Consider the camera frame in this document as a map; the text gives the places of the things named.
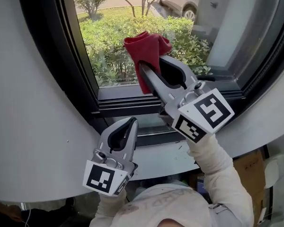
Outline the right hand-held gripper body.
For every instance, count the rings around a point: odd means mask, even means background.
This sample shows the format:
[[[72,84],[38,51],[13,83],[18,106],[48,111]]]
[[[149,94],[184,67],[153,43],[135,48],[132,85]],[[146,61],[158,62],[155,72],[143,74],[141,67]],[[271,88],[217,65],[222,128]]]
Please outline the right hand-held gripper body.
[[[199,143],[215,134],[232,117],[234,111],[219,92],[205,81],[196,81],[167,104],[160,117],[185,138]]]

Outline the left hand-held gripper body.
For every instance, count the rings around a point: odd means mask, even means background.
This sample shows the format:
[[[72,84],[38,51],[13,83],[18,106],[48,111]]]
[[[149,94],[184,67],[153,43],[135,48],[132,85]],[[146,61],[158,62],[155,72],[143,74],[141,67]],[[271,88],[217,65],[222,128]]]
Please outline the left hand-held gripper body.
[[[106,196],[118,196],[137,167],[132,161],[96,149],[86,162],[82,185]]]

